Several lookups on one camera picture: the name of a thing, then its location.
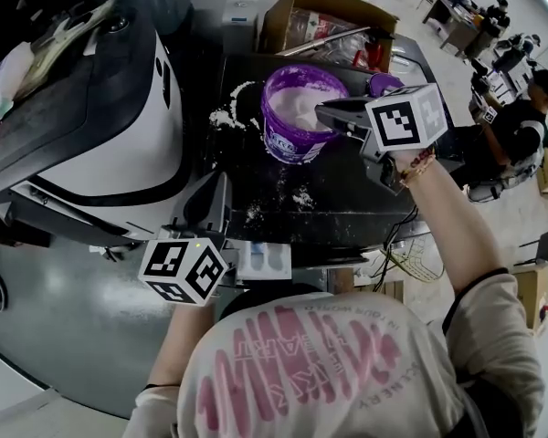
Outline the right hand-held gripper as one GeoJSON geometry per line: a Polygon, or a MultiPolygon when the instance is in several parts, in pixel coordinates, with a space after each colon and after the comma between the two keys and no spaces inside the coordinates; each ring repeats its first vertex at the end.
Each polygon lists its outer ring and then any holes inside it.
{"type": "Polygon", "coordinates": [[[393,194],[402,190],[393,151],[423,150],[448,131],[435,83],[403,86],[375,99],[334,99],[315,107],[317,120],[344,136],[360,138],[367,177],[393,194]]]}

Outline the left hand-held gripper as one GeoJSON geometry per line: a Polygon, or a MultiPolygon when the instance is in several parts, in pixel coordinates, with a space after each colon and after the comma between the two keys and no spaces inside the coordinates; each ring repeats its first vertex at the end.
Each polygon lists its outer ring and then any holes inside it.
{"type": "Polygon", "coordinates": [[[230,284],[236,261],[225,249],[231,207],[232,182],[225,172],[187,186],[171,218],[171,229],[183,232],[166,231],[142,243],[138,279],[166,302],[207,306],[219,287],[230,284]],[[219,211],[219,231],[211,230],[219,211]]]}

